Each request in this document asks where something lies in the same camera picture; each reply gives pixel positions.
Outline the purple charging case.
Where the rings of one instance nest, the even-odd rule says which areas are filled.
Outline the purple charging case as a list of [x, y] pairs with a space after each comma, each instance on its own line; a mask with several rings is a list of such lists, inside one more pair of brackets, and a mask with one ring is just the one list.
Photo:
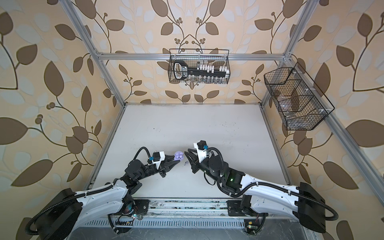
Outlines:
[[181, 151], [177, 151], [174, 154], [174, 160], [183, 160], [184, 159], [184, 153]]

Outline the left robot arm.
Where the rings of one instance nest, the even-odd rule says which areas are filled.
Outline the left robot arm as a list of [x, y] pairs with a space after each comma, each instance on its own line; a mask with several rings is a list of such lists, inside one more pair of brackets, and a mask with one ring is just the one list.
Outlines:
[[174, 155], [164, 152], [150, 154], [146, 147], [141, 147], [121, 178], [91, 190], [61, 191], [27, 222], [25, 233], [39, 236], [42, 240], [64, 240], [75, 229], [103, 216], [108, 217], [113, 231], [118, 233], [112, 215], [121, 214], [135, 219], [145, 211], [144, 206], [137, 204], [133, 198], [142, 186], [140, 181], [156, 174], [166, 177], [183, 158], [184, 154], [180, 151]]

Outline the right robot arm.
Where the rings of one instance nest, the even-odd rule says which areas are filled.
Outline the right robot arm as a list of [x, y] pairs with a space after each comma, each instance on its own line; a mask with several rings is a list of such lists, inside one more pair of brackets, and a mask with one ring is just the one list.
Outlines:
[[280, 215], [299, 221], [305, 228], [318, 233], [326, 232], [326, 222], [336, 221], [339, 214], [326, 204], [325, 199], [309, 184], [279, 185], [264, 181], [230, 168], [222, 153], [208, 147], [205, 141], [194, 144], [184, 153], [192, 172], [203, 172], [211, 178], [219, 191], [243, 203], [244, 215]]

